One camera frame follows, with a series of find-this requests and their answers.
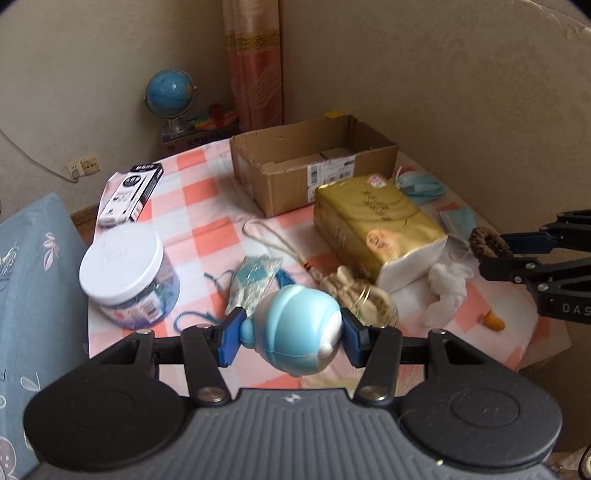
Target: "blue globe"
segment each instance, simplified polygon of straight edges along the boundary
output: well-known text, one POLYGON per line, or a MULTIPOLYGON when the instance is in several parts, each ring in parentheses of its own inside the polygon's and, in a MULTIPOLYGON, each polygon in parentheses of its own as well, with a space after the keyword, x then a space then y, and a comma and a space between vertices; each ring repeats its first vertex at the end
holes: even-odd
POLYGON ((177 118, 191 106, 194 86, 182 70, 163 70, 150 80, 146 88, 146 105, 160 118, 177 118))

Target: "orange curtain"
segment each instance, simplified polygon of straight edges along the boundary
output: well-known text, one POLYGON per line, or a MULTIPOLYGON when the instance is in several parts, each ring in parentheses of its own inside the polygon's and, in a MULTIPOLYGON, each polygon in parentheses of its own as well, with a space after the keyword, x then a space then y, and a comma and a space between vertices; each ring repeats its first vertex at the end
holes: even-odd
POLYGON ((240 129, 281 125, 278 0, 223 0, 223 17, 240 129))

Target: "barcode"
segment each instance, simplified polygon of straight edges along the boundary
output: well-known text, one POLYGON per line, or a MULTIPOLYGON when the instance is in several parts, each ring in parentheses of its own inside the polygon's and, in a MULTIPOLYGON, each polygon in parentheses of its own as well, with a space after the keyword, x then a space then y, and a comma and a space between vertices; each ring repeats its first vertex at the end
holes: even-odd
POLYGON ((310 184, 316 185, 318 183, 318 167, 313 166, 310 168, 310 184))

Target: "blue string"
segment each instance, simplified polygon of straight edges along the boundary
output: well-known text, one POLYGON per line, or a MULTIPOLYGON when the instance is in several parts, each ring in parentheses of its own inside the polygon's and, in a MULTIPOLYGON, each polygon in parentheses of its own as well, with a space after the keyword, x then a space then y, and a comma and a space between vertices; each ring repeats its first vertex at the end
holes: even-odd
POLYGON ((196 315, 198 317, 201 317, 202 319, 205 319, 205 320, 208 320, 208 321, 212 322, 214 325, 219 325, 221 323, 220 320, 218 320, 217 318, 215 318, 209 312, 207 312, 207 313, 201 313, 201 312, 196 312, 195 310, 187 310, 186 312, 179 313, 177 315, 177 317, 174 319, 174 323, 173 323, 174 331, 177 332, 178 334, 182 333, 182 331, 183 331, 182 328, 179 328, 178 322, 185 315, 196 315))
POLYGON ((275 278, 277 279, 277 283, 279 284, 279 288, 283 288, 287 285, 295 285, 296 281, 287 273, 285 270, 280 268, 277 270, 275 274, 275 278))
POLYGON ((214 277, 213 275, 211 275, 211 273, 207 273, 207 272, 205 272, 205 273, 203 274, 203 276, 204 276, 205 278, 208 278, 208 279, 210 279, 210 280, 213 282, 213 284, 216 286, 216 289, 217 289, 217 291, 218 291, 218 292, 220 292, 220 293, 222 293, 222 292, 223 292, 225 289, 224 289, 224 288, 223 288, 223 287, 220 285, 220 282, 219 282, 219 280, 220 280, 220 278, 222 278, 224 275, 226 275, 226 274, 228 274, 228 273, 231 273, 232 275, 234 275, 234 270, 226 270, 224 273, 222 273, 222 274, 221 274, 219 277, 217 277, 217 278, 216 278, 216 277, 214 277))

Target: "tablecloth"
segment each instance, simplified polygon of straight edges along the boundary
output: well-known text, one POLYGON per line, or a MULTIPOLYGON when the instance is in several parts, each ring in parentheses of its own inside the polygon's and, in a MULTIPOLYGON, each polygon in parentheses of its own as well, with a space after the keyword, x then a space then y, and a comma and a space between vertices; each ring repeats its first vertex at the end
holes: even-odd
MULTIPOLYGON (((398 163, 420 168, 403 153, 398 163)), ((226 270, 235 270, 245 255, 273 255, 283 257, 283 268, 301 284, 313 287, 314 282, 291 257, 269 249, 242 233, 246 220, 262 217, 261 211, 234 177, 228 140, 205 145, 161 160, 164 175, 158 182, 138 221, 151 223, 163 240, 166 254, 180 279, 180 297, 174 310, 161 323, 154 326, 156 336, 177 335, 174 319, 181 312, 197 310, 211 312, 222 318, 226 307, 227 291, 219 292, 204 277, 205 273, 219 276, 226 270)), ((117 188, 123 174, 115 174, 103 192, 100 208, 117 188)), ((436 218, 440 209, 455 204, 465 205, 453 192, 448 192, 423 210, 436 218)), ((313 226, 313 207, 267 219, 269 226, 286 237, 309 262, 325 274, 336 269, 339 260, 313 226)), ((102 233, 97 227, 95 237, 102 233)), ((269 241, 275 239, 263 229, 259 234, 269 241)), ((522 286, 488 282, 478 275, 476 262, 467 257, 464 262, 475 270, 469 281, 468 297, 456 317, 445 326, 458 337, 468 341, 506 366, 517 369, 548 358, 570 346, 563 322, 538 319, 535 305, 522 286), (492 309, 500 316, 506 328, 493 332, 482 326, 479 316, 492 309)), ((222 279, 229 286, 229 275, 222 279)), ((393 295, 400 311, 399 328, 408 336, 425 336, 428 329, 421 325, 421 315, 435 296, 430 292, 426 278, 413 282, 393 295)), ((182 327, 203 323, 203 319, 185 316, 182 327)), ((109 322, 92 302, 89 306, 89 350, 96 355, 123 336, 130 333, 109 322)), ((400 375, 410 388, 421 380, 421 369, 404 366, 400 375)), ((240 348, 234 363, 221 369, 232 394, 240 387, 300 388, 314 385, 316 380, 302 382, 266 363, 255 351, 240 348)), ((354 375, 354 369, 339 352, 324 378, 338 380, 354 375)), ((187 394, 182 368, 164 365, 160 378, 180 394, 187 394)))

